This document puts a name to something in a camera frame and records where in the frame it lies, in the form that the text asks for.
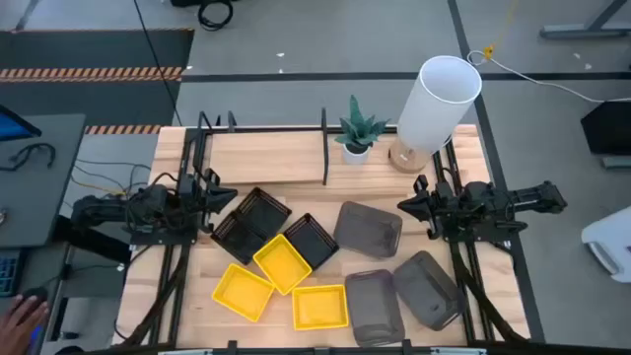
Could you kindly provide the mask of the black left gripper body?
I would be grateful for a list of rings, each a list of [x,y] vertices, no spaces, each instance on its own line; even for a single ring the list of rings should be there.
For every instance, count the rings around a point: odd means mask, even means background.
[[[180,222],[185,229],[196,228],[203,233],[211,233],[214,225],[209,221],[210,211],[207,208],[210,198],[210,184],[220,181],[218,175],[210,168],[200,175],[182,172],[177,183],[179,197]]]

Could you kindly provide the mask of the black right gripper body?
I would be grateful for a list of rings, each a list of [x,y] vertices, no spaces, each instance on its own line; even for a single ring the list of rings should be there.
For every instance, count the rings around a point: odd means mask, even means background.
[[[428,195],[428,209],[430,228],[428,236],[431,240],[445,237],[445,226],[448,219],[452,218],[457,210],[457,200],[451,185],[445,181],[435,184],[432,191],[428,190],[428,180],[425,175],[419,175],[414,183],[416,194]]]

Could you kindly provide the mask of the black slotted plastic basket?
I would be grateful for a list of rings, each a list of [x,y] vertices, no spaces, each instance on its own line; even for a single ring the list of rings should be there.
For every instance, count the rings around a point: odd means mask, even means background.
[[[265,246],[267,237],[240,212],[230,212],[214,229],[211,239],[243,265]]]
[[[292,214],[289,207],[259,187],[255,187],[246,196],[238,205],[237,211],[267,238],[276,236]]]
[[[310,213],[299,218],[283,235],[312,270],[319,269],[339,251],[339,244]]]

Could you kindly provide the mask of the grey translucent plastic basket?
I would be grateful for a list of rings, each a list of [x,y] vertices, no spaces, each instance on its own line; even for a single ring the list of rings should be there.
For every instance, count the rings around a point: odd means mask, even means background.
[[[353,335],[360,347],[383,346],[404,339],[405,328],[388,270],[350,274],[345,288]]]
[[[396,254],[402,218],[353,201],[341,205],[333,237],[345,249],[374,258]]]
[[[464,295],[427,251],[420,250],[393,272],[394,288],[424,326],[440,331],[465,310]]]

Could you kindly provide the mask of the yellow plastic basket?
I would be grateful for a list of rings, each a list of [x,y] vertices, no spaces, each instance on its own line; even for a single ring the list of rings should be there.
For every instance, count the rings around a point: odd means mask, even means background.
[[[295,330],[342,328],[350,322],[342,284],[295,288],[292,306]]]
[[[245,319],[258,322],[274,290],[269,281],[231,263],[215,287],[212,299]]]
[[[253,260],[278,290],[286,296],[313,272],[310,265],[282,234],[253,256]]]

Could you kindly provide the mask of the green plant in white pot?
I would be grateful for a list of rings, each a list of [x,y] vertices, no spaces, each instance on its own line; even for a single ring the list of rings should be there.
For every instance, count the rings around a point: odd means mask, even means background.
[[[386,132],[388,120],[377,120],[374,115],[362,114],[354,95],[349,99],[349,116],[340,117],[342,133],[335,141],[343,147],[343,159],[349,165],[363,165],[379,137]]]

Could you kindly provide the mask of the white lamp with wooden base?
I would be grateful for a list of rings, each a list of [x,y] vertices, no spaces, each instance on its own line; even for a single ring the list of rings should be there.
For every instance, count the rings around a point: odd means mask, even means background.
[[[426,60],[399,116],[390,163],[404,173],[421,171],[448,144],[481,89],[480,74],[469,62],[449,55]]]

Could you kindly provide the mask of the dark grey desk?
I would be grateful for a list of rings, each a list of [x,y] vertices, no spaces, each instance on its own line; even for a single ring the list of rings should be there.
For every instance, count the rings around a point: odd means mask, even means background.
[[[40,137],[0,143],[0,249],[34,248],[51,238],[83,139],[81,113],[28,116]]]

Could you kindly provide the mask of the white plastic object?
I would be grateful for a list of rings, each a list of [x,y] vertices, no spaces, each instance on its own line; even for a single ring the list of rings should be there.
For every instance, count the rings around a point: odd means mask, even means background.
[[[631,206],[589,224],[581,239],[614,281],[631,284]]]

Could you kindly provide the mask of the black mat with hazard stripes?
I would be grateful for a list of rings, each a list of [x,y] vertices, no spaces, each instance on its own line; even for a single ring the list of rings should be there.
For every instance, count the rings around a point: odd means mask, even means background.
[[[177,125],[192,29],[0,32],[0,105],[23,117],[81,113],[88,135]]]

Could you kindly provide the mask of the black box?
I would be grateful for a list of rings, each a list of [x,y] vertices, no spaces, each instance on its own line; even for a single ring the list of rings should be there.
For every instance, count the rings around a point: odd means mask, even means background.
[[[581,125],[592,153],[631,156],[631,102],[600,104]]]

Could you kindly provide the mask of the computer monitor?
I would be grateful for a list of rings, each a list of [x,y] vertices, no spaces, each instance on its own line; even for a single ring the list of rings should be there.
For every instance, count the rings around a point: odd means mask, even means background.
[[[41,131],[18,114],[0,105],[0,142],[40,137]]]

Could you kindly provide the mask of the black keyboard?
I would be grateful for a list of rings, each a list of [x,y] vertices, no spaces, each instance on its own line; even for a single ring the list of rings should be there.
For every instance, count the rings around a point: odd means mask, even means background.
[[[0,297],[12,297],[18,288],[23,253],[20,249],[0,249]]]

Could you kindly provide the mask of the person's hand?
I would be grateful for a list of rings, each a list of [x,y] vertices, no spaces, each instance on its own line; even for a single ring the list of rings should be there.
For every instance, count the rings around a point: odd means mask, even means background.
[[[46,301],[36,296],[14,298],[8,311],[0,317],[0,355],[26,355],[33,331],[48,315]]]

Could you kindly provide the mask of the grey table leg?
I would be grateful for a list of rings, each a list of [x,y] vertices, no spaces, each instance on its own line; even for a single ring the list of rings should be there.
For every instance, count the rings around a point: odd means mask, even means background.
[[[592,19],[582,24],[549,25],[539,30],[544,39],[586,39],[597,37],[626,37],[631,35],[631,23],[611,23],[611,18],[627,4],[629,0],[611,0]]]

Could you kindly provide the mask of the wooden shelf with black frame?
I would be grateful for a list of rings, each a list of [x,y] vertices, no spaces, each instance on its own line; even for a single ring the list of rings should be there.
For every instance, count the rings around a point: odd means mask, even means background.
[[[314,126],[246,126],[229,116],[225,132],[206,115],[193,134],[193,166],[211,170],[228,185],[327,183],[329,168],[326,111]]]

